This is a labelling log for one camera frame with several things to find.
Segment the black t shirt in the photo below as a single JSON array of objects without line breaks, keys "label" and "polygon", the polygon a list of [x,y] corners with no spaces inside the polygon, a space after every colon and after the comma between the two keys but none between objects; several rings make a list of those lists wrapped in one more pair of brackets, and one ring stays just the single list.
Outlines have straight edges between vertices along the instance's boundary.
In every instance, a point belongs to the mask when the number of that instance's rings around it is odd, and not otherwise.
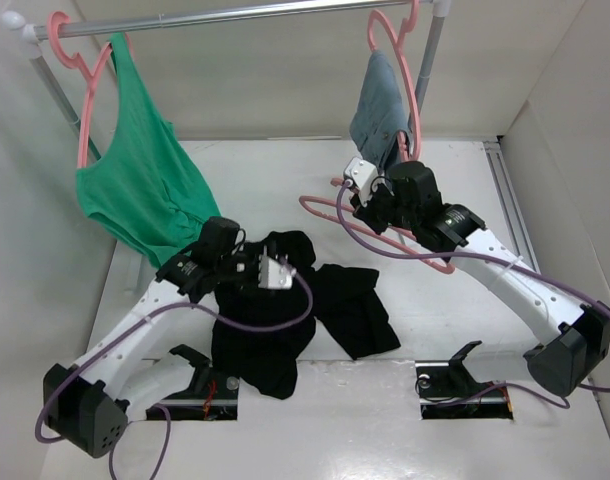
[{"label": "black t shirt", "polygon": [[269,291],[219,285],[219,312],[253,327],[241,331],[222,322],[212,329],[211,359],[223,374],[244,380],[261,394],[287,399],[295,391],[297,358],[322,324],[353,360],[387,353],[401,343],[376,293],[378,271],[337,264],[314,265],[316,254],[302,231],[271,232],[245,251],[274,247],[309,286]]}]

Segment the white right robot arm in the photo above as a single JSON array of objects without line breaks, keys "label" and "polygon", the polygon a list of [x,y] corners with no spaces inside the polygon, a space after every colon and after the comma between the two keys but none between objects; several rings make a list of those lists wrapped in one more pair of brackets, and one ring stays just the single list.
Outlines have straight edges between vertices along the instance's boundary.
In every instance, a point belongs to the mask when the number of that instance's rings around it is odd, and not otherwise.
[{"label": "white right robot arm", "polygon": [[532,380],[558,397],[569,396],[606,357],[610,310],[547,280],[513,254],[474,212],[443,201],[434,173],[410,161],[379,173],[353,158],[343,173],[353,191],[353,215],[381,234],[390,227],[412,233],[422,259],[441,259],[468,274],[529,328],[527,342],[475,340],[449,361],[447,381],[468,394],[483,383]]}]

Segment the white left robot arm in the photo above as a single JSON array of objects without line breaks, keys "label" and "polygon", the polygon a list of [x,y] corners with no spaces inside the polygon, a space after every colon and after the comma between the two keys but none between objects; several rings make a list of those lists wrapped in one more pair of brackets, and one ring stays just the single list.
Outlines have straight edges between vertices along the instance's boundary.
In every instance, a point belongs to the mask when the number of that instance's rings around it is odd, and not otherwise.
[{"label": "white left robot arm", "polygon": [[96,346],[71,366],[53,365],[43,378],[38,420],[92,458],[110,452],[131,420],[176,392],[197,396],[207,371],[183,349],[143,371],[144,356],[168,330],[170,314],[195,308],[220,285],[257,290],[290,289],[296,271],[274,242],[245,246],[238,223],[212,217],[198,239],[156,272],[145,293]]}]

